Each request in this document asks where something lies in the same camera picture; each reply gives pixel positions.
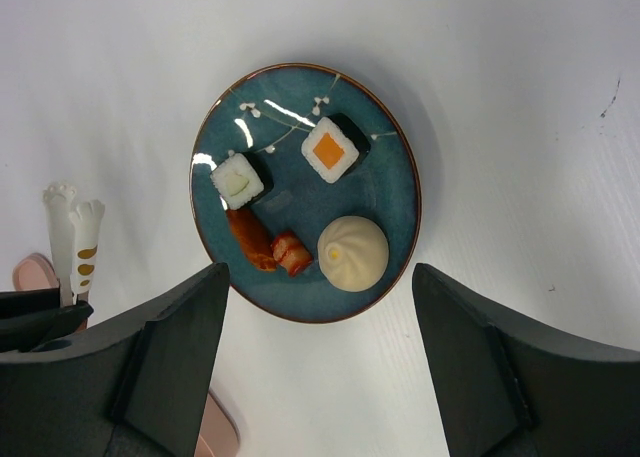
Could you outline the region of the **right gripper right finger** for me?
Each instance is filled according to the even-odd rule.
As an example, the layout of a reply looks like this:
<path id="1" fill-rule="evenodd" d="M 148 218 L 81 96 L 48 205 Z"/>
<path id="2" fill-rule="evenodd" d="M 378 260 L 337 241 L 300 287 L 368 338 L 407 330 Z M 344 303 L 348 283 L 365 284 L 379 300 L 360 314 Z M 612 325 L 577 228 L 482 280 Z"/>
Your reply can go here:
<path id="1" fill-rule="evenodd" d="M 636 456 L 639 354 L 419 264 L 414 305 L 452 456 Z"/>

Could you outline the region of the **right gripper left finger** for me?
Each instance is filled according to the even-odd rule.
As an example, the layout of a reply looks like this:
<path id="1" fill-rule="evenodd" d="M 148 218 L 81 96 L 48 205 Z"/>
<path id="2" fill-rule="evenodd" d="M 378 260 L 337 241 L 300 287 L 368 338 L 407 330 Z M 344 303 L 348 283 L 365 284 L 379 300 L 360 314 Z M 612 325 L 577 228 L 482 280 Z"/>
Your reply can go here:
<path id="1" fill-rule="evenodd" d="M 229 280 L 212 264 L 82 332 L 2 354 L 2 455 L 194 455 Z"/>

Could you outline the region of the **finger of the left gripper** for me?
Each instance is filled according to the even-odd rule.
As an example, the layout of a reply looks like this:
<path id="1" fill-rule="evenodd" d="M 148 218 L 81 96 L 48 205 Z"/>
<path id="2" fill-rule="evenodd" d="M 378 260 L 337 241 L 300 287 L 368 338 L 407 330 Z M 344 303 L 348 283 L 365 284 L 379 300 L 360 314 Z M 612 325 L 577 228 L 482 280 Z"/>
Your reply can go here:
<path id="1" fill-rule="evenodd" d="M 74 333 L 94 312 L 84 301 L 60 306 L 58 288 L 1 293 L 1 351 L 29 352 Z"/>

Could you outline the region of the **white cat paw tongs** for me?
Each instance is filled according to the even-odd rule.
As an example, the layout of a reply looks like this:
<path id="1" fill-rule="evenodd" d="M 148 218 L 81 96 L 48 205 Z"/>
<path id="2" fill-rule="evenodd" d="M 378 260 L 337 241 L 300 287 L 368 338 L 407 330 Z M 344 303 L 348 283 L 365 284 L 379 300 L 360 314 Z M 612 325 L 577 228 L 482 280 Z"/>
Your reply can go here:
<path id="1" fill-rule="evenodd" d="M 77 202 L 77 189 L 64 181 L 50 183 L 42 192 L 42 202 L 60 304 L 87 302 L 105 205 L 99 200 Z"/>

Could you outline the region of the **long brown sausage piece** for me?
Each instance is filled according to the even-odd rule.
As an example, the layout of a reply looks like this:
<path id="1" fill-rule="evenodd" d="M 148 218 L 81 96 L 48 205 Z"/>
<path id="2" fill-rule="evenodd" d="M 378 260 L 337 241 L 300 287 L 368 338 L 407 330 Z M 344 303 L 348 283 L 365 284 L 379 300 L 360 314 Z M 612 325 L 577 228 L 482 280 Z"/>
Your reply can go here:
<path id="1" fill-rule="evenodd" d="M 271 248 L 271 236 L 252 210 L 248 207 L 227 209 L 225 215 L 231 232 L 249 263 L 260 271 L 274 272 L 277 263 Z"/>

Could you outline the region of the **orange salmon sushi roll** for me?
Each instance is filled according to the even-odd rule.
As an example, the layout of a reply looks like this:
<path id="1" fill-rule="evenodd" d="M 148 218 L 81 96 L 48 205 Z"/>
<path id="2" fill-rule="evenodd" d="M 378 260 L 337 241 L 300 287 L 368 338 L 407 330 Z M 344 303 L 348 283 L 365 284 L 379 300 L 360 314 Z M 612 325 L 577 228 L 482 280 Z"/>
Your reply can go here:
<path id="1" fill-rule="evenodd" d="M 371 144 L 345 114 L 323 117 L 301 144 L 301 154 L 328 184 L 336 183 L 368 155 Z"/>

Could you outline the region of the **pink divided lunch box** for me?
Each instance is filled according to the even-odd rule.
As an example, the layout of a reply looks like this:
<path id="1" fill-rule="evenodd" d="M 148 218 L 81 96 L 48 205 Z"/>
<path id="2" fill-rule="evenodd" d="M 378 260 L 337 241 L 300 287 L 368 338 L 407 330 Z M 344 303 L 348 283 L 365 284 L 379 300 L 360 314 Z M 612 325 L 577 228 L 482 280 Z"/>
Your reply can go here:
<path id="1" fill-rule="evenodd" d="M 209 391 L 194 456 L 236 457 L 239 448 L 240 439 L 235 424 Z"/>

